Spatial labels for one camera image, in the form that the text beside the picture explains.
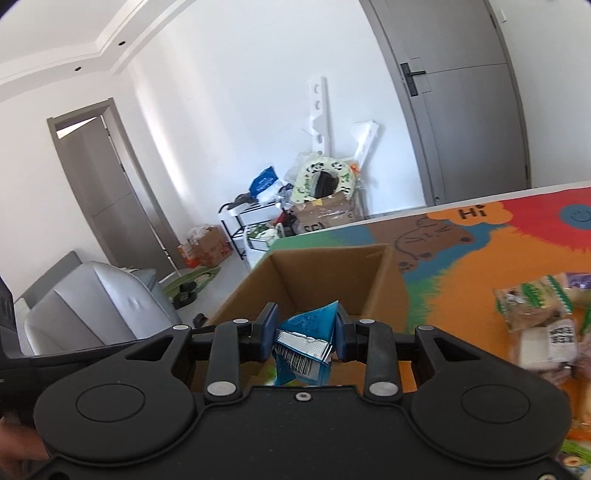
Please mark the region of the left hand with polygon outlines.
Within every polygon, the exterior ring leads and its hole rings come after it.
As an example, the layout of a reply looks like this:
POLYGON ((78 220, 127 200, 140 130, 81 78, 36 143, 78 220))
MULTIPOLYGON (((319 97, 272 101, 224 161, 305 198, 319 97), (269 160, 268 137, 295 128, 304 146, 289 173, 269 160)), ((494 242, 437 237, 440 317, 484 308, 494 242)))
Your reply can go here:
POLYGON ((1 460, 3 462, 47 459, 48 453, 43 441, 34 429, 1 419, 1 460))

